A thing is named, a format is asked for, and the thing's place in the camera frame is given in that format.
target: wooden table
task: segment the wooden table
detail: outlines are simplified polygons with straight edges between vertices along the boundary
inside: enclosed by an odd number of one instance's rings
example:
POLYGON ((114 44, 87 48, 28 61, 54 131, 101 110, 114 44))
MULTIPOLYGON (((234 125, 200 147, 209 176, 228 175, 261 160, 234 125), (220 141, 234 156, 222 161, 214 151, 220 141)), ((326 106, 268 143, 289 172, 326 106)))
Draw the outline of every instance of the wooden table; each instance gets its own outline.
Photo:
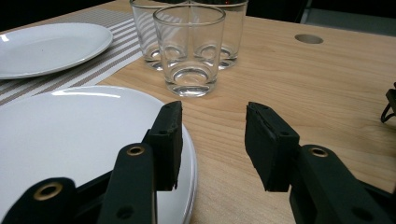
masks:
MULTIPOLYGON (((132 13, 127 0, 98 7, 132 13)), ((271 106, 301 145, 331 149, 359 180, 393 192, 396 118, 379 118, 395 81, 395 37, 247 17, 237 65, 219 72, 207 96, 174 95, 142 58, 100 85, 182 101, 199 169, 191 223, 293 223, 289 194, 266 192, 245 151, 248 102, 271 106), (324 41, 305 44, 299 34, 324 41)))

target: white plate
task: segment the white plate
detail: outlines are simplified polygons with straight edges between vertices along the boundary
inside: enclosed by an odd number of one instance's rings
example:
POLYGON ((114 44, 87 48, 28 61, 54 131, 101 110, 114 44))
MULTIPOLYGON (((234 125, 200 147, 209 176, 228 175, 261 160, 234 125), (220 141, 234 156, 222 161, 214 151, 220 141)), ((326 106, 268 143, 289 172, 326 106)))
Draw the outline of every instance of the white plate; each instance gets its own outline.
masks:
MULTIPOLYGON (((94 86, 44 93, 0 107, 0 220, 38 181, 65 176, 81 186, 112 170, 119 150, 142 141, 162 105, 140 91, 94 86)), ((196 165, 183 126, 178 187, 158 192, 159 223, 190 221, 196 165)))
POLYGON ((100 25, 57 23, 0 35, 0 79, 37 77, 87 62, 113 34, 100 25))

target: glass rim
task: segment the glass rim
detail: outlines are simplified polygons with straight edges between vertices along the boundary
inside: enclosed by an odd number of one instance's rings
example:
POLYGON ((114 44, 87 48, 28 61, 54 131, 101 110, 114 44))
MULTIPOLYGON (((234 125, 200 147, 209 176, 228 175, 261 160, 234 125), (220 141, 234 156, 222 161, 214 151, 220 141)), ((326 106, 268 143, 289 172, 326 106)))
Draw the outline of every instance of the glass rim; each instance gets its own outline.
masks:
POLYGON ((210 6, 210 7, 220 7, 220 8, 222 8, 222 7, 240 7, 240 6, 243 6, 243 5, 247 5, 247 4, 248 4, 248 0, 245 0, 244 2, 241 2, 241 3, 227 4, 227 5, 225 5, 225 4, 208 4, 208 3, 200 3, 200 2, 195 2, 195 1, 193 1, 193 0, 192 0, 192 2, 193 2, 194 4, 197 4, 197 5, 210 6))
POLYGON ((164 25, 172 25, 172 26, 184 26, 184 27, 194 27, 194 26, 207 26, 207 25, 211 25, 211 24, 216 24, 219 22, 224 21, 225 19, 225 11, 221 8, 218 7, 212 7, 212 6, 205 6, 205 5, 201 5, 201 4, 177 4, 174 6, 170 6, 170 7, 162 7, 158 10, 156 10, 153 13, 153 18, 156 22, 164 24, 164 25), (221 16, 219 16, 217 19, 213 20, 213 21, 205 21, 205 22, 197 22, 197 23, 191 23, 191 22, 172 22, 172 21, 164 21, 160 18, 157 17, 157 15, 159 13, 161 13, 164 10, 167 9, 171 9, 171 8, 177 8, 177 7, 204 7, 204 8, 208 8, 214 11, 217 11, 220 13, 221 16))
POLYGON ((146 5, 141 5, 135 3, 135 0, 129 0, 129 3, 131 4, 132 7, 140 7, 140 8, 149 8, 149 9, 160 9, 162 7, 168 7, 170 5, 154 5, 154 6, 146 6, 146 5))

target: brass screw hole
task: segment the brass screw hole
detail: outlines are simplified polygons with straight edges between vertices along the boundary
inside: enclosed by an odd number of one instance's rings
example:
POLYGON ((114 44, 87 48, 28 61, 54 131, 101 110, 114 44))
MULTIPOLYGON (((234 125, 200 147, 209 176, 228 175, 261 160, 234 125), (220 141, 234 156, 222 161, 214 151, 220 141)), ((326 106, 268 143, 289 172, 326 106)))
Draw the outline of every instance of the brass screw hole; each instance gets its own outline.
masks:
POLYGON ((33 197, 38 201, 46 201, 58 195, 62 191, 63 185, 58 182, 51 182, 41 186, 35 191, 33 197))
POLYGON ((130 156, 138 156, 143 152, 145 152, 145 149, 143 147, 131 147, 126 151, 126 153, 130 156))
POLYGON ((317 156, 317 157, 327 157, 329 156, 329 153, 327 153, 327 151, 318 148, 318 147, 311 147, 309 149, 309 151, 311 152, 312 155, 317 156))

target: clear glass tumbler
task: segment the clear glass tumbler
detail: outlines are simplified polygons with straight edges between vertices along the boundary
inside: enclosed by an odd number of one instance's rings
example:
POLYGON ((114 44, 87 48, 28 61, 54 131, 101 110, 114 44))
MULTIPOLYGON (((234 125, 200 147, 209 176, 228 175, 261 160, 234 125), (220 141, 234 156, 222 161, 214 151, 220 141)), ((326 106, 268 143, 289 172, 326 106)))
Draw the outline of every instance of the clear glass tumbler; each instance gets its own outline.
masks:
POLYGON ((140 49, 149 67, 158 71, 163 70, 152 14, 162 7, 188 2, 186 0, 130 0, 140 49))
POLYGON ((167 88, 189 97, 213 91, 225 12, 187 4, 159 9, 153 16, 167 88))
POLYGON ((218 7, 225 11, 227 16, 224 22, 219 69, 234 66, 238 58, 248 0, 191 0, 191 2, 218 7))

